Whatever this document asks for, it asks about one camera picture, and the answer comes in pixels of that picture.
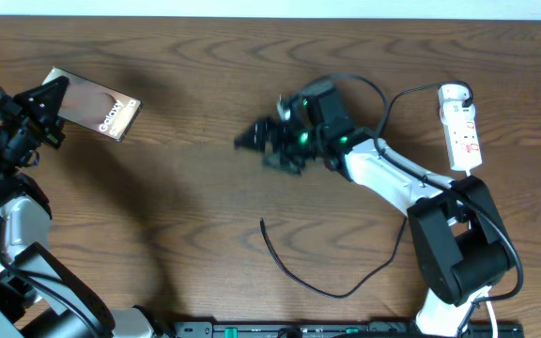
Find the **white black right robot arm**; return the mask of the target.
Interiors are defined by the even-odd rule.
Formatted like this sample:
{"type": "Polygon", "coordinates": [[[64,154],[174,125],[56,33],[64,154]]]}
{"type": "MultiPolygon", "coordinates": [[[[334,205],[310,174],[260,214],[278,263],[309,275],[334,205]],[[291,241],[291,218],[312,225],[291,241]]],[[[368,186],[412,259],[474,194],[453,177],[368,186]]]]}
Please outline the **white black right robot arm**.
{"type": "Polygon", "coordinates": [[[340,74],[320,77],[276,104],[277,117],[254,122],[237,148],[260,152],[266,166],[299,175],[311,160],[377,193],[404,217],[428,291],[408,336],[504,337],[492,323],[471,322],[480,306],[499,300],[492,289],[523,267],[487,185],[472,174],[482,159],[473,93],[462,81],[438,83],[439,117],[451,167],[463,178],[436,174],[394,151],[383,128],[359,127],[338,89],[340,74]]]}

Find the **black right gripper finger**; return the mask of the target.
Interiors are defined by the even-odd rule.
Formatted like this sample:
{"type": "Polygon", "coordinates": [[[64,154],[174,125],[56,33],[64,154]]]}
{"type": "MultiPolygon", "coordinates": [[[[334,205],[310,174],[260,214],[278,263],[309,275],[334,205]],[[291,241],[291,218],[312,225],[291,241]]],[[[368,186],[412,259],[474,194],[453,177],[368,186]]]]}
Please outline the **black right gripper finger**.
{"type": "Polygon", "coordinates": [[[276,147],[279,124],[270,117],[258,119],[245,132],[234,140],[235,148],[246,148],[253,151],[265,151],[267,145],[276,147]]]}
{"type": "Polygon", "coordinates": [[[299,158],[291,157],[282,152],[272,153],[263,157],[262,163],[271,168],[300,176],[304,169],[304,162],[299,158]]]}

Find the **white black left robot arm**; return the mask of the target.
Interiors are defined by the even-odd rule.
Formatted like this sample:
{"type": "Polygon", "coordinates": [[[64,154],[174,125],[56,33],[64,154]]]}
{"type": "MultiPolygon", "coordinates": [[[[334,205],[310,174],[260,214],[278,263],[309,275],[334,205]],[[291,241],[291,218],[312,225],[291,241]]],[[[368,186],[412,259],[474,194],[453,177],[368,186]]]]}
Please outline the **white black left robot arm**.
{"type": "Polygon", "coordinates": [[[49,251],[50,202],[22,170],[41,145],[61,146],[69,87],[66,76],[15,96],[0,86],[0,337],[173,337],[142,306],[110,310],[49,251]]]}

